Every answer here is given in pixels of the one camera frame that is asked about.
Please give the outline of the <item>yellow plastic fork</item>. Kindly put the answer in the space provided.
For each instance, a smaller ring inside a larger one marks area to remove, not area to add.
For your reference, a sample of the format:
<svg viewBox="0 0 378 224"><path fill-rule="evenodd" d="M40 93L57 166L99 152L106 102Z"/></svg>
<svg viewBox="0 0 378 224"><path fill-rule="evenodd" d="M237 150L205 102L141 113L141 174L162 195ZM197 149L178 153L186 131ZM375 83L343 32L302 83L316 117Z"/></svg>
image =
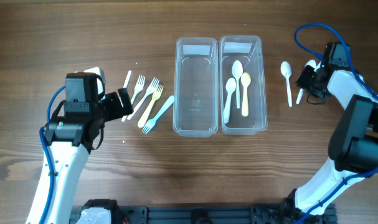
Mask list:
<svg viewBox="0 0 378 224"><path fill-rule="evenodd" d="M151 98L151 101L150 101L149 105L147 106L147 108L145 109L145 111L143 112L142 116L140 117L140 119L138 121L138 127L139 128L143 128L144 127L145 123L148 120L149 114L150 114L151 110L153 109L154 103L158 99L160 99L160 97L161 97L161 94L163 92L163 88L164 87L162 85L158 85L157 89L152 94L152 98Z"/></svg>

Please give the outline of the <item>yellow plastic spoon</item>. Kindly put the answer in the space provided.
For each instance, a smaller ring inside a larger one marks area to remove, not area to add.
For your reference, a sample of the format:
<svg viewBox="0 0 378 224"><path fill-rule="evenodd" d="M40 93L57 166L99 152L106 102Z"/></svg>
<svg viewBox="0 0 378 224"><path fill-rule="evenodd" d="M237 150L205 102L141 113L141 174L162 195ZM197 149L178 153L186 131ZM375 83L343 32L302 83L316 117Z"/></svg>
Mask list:
<svg viewBox="0 0 378 224"><path fill-rule="evenodd" d="M242 97L242 116L247 117L249 114L248 108L248 87L251 83L250 74L244 72L241 76L241 84L243 86L243 97Z"/></svg>

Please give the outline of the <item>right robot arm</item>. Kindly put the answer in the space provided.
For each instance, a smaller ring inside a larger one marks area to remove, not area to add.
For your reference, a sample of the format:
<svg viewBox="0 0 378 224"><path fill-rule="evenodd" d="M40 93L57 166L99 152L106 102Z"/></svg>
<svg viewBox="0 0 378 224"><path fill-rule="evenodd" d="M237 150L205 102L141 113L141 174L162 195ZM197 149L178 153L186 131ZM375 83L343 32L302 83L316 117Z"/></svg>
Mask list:
<svg viewBox="0 0 378 224"><path fill-rule="evenodd" d="M306 65L296 81L308 96L335 96L344 114L329 141L327 161L281 202L280 223L320 222L336 197L378 173L378 100L350 70L348 50L340 42L327 43L320 63Z"/></svg>

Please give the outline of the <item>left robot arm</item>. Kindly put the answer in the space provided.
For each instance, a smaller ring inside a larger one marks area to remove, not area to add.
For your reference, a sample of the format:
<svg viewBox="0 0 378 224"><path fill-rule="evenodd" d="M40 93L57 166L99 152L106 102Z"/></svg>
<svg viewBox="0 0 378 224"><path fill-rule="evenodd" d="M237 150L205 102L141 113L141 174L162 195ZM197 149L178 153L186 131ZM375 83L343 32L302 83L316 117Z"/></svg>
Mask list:
<svg viewBox="0 0 378 224"><path fill-rule="evenodd" d="M27 223L68 223L80 174L105 123L133 112L126 88L106 93L99 67L67 74L65 92L39 135L44 161Z"/></svg>

